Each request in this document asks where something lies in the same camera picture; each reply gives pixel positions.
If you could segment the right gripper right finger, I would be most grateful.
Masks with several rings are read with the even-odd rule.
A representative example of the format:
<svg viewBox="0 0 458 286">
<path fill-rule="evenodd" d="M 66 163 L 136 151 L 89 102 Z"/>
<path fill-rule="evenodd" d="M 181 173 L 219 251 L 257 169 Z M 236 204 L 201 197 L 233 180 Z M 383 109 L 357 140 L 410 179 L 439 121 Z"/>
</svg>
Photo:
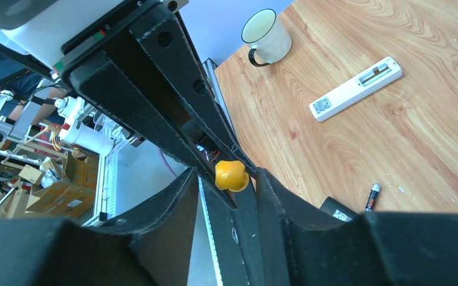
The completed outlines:
<svg viewBox="0 0 458 286">
<path fill-rule="evenodd" d="M 458 214 L 339 220 L 255 174 L 265 285 L 458 285 Z"/>
</svg>

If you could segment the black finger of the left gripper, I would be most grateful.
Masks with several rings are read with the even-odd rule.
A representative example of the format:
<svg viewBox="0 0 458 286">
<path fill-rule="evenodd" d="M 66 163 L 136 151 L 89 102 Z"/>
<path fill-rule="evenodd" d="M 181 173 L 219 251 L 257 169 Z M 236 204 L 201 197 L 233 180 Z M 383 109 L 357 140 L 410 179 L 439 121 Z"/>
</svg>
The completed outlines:
<svg viewBox="0 0 458 286">
<path fill-rule="evenodd" d="M 159 79 L 166 81 L 165 91 L 158 96 L 151 94 L 150 85 L 143 90 L 149 105 L 157 110 L 163 134 L 157 135 L 155 131 L 141 134 L 173 158 L 195 167 L 202 177 L 214 178 L 215 169 L 221 166 L 205 161 L 194 141 L 173 121 L 175 112 L 185 113 L 205 134 L 204 146 L 219 150 L 220 160 L 232 160 L 243 166 L 247 175 L 255 176 L 257 168 L 242 150 L 221 106 L 215 101 L 179 16 L 166 5 L 153 3 L 129 27 L 145 58 L 160 73 Z"/>
<path fill-rule="evenodd" d="M 149 105 L 143 90 L 150 85 L 151 94 L 158 96 L 165 91 L 166 81 L 159 79 L 160 73 L 145 56 L 141 49 L 99 49 L 67 65 L 61 78 L 105 115 L 149 140 L 142 131 L 155 131 L 157 135 L 163 131 L 159 129 L 157 110 Z M 181 127 L 188 120 L 191 119 L 185 113 L 173 114 L 174 123 Z M 215 178 L 202 178 L 211 185 L 215 183 Z"/>
</svg>

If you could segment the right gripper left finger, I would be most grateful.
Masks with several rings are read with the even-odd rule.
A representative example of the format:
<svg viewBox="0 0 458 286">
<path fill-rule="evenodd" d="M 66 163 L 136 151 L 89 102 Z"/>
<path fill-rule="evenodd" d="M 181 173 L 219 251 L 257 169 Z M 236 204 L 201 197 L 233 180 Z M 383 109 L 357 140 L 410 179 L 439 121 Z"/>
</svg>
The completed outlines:
<svg viewBox="0 0 458 286">
<path fill-rule="evenodd" d="M 0 219 L 0 285 L 185 285 L 198 194 L 189 168 L 100 226 Z"/>
</svg>

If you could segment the black remote control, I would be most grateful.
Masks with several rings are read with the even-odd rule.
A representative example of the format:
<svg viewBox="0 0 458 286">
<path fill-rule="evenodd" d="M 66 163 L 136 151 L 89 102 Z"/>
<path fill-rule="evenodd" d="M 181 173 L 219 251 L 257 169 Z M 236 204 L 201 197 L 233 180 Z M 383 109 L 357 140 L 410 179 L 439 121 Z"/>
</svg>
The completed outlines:
<svg viewBox="0 0 458 286">
<path fill-rule="evenodd" d="M 350 208 L 338 202 L 332 197 L 327 197 L 324 200 L 320 207 L 320 210 L 344 222 L 350 222 L 358 216 L 358 213 L 351 210 Z"/>
</svg>

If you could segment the black battery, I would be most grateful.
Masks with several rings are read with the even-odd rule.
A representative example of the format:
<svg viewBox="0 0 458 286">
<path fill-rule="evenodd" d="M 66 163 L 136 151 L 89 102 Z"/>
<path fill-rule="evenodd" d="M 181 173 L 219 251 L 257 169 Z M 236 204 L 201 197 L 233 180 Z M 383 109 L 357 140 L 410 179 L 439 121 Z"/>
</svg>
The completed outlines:
<svg viewBox="0 0 458 286">
<path fill-rule="evenodd" d="M 365 205 L 365 212 L 372 212 L 375 209 L 377 198 L 380 194 L 381 186 L 379 184 L 374 184 L 370 189 L 370 194 Z"/>
</svg>

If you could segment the yellow handled screwdriver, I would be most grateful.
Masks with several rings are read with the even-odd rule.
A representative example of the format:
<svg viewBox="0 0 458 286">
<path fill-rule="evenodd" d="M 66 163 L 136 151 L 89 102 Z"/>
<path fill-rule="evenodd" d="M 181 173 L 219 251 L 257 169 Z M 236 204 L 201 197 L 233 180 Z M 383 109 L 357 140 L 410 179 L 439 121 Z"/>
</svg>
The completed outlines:
<svg viewBox="0 0 458 286">
<path fill-rule="evenodd" d="M 249 182 L 250 176 L 242 162 L 221 160 L 215 165 L 215 186 L 218 189 L 241 192 Z"/>
</svg>

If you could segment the long white remote control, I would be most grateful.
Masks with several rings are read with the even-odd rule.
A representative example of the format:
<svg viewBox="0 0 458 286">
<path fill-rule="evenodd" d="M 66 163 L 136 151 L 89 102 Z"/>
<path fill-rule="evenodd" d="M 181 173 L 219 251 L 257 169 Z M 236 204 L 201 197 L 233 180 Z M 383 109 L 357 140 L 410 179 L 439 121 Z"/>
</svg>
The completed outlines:
<svg viewBox="0 0 458 286">
<path fill-rule="evenodd" d="M 396 81 L 402 75 L 400 65 L 392 57 L 385 57 L 313 101 L 309 108 L 314 118 L 318 122 L 323 122 Z"/>
</svg>

